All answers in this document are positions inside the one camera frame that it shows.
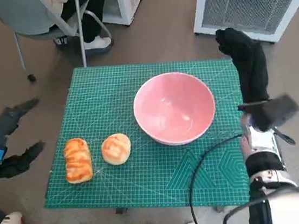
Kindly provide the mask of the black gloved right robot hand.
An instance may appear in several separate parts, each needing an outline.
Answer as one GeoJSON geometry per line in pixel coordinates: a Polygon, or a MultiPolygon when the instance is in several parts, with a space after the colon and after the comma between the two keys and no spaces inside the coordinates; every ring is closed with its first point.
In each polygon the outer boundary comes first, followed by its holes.
{"type": "Polygon", "coordinates": [[[218,29],[215,35],[219,51],[231,58],[238,71],[243,103],[269,100],[267,61],[261,44],[233,28],[218,29]]]}

